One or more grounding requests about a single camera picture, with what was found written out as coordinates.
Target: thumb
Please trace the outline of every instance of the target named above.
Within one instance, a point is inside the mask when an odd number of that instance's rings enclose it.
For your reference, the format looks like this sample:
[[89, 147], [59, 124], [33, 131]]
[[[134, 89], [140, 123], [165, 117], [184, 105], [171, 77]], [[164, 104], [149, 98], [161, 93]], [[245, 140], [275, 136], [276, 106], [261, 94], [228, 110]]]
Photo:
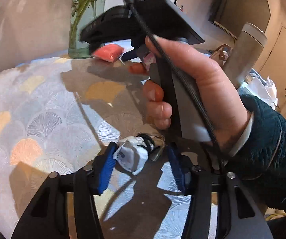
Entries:
[[[179, 41], [164, 39], [155, 35], [154, 37], [172, 62], [196, 79], [199, 88], [222, 81], [230, 83], [216, 61], [204, 56], [190, 45]], [[148, 37], [145, 42], [149, 50], [160, 56], [158, 50]]]

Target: blue gripper pad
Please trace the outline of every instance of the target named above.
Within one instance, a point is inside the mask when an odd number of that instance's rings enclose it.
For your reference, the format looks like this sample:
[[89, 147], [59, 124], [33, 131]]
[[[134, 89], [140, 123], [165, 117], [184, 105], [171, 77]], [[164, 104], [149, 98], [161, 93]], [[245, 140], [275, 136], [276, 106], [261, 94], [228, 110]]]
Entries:
[[97, 156], [93, 162], [94, 175], [96, 176], [96, 188], [92, 187], [94, 195], [101, 195], [107, 189], [116, 163], [116, 160], [113, 159], [113, 153], [116, 150], [117, 144], [110, 142], [104, 154]]
[[190, 168], [193, 164], [188, 156], [181, 155], [175, 143], [166, 146], [166, 151], [177, 188], [187, 195], [190, 185]]

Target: television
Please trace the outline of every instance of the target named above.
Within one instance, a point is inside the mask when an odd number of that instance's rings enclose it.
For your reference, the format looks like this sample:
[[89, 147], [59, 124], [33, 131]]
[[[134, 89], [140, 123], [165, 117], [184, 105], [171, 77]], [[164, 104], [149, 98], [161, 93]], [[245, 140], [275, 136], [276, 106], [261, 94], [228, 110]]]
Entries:
[[267, 0], [213, 0], [209, 21], [237, 39], [246, 22], [265, 32], [269, 19]]

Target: cable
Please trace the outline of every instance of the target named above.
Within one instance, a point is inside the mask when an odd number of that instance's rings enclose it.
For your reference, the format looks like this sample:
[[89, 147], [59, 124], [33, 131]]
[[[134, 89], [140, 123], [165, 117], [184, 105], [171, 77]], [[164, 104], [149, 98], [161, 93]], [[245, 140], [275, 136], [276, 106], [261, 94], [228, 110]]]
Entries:
[[216, 154], [218, 161], [219, 161], [220, 173], [224, 174], [225, 173], [225, 167], [224, 167], [224, 163], [222, 160], [223, 154], [222, 154], [221, 149], [219, 147], [219, 144], [217, 142], [217, 139], [216, 139], [216, 136], [214, 133], [213, 124], [209, 120], [206, 109], [204, 108], [204, 105], [198, 96], [198, 89], [197, 89], [196, 83], [195, 83], [195, 85], [192, 85], [188, 81], [188, 75], [184, 71], [182, 71], [181, 69], [179, 69], [178, 67], [176, 67], [174, 65], [174, 63], [171, 61], [170, 57], [166, 54], [166, 52], [162, 49], [162, 47], [159, 45], [159, 43], [154, 38], [152, 31], [148, 28], [148, 26], [145, 23], [145, 21], [143, 20], [143, 18], [136, 11], [134, 4], [129, 3], [128, 5], [129, 5], [134, 17], [136, 18], [137, 22], [139, 23], [140, 27], [142, 28], [142, 30], [150, 38], [150, 40], [152, 41], [152, 43], [154, 44], [154, 46], [156, 47], [158, 52], [161, 54], [161, 56], [166, 61], [166, 63], [168, 63], [172, 72], [175, 74], [175, 76], [181, 82], [185, 91], [187, 92], [187, 94], [192, 99], [193, 104], [195, 105], [195, 107], [196, 107], [196, 109], [197, 109], [197, 111], [198, 111], [198, 113], [199, 113], [199, 115], [200, 115], [200, 117], [201, 117], [201, 119], [205, 125], [205, 128], [207, 129], [207, 132], [211, 138], [211, 141], [213, 143], [213, 150], [214, 150], [214, 153]]

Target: hand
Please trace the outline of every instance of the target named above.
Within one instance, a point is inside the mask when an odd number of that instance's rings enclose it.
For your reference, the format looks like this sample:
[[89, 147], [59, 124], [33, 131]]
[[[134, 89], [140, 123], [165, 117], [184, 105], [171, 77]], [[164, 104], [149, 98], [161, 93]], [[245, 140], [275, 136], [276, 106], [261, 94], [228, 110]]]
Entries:
[[[204, 107], [214, 125], [217, 141], [222, 150], [228, 150], [238, 141], [250, 118], [236, 89], [216, 61], [188, 44], [156, 38], [173, 63], [195, 78]], [[145, 42], [154, 54], [159, 55], [149, 38]], [[142, 63], [131, 65], [129, 72], [148, 75]], [[162, 88], [148, 80], [143, 93], [149, 100], [147, 112], [154, 118], [155, 125], [159, 129], [168, 128], [171, 125], [172, 107], [162, 101]]]

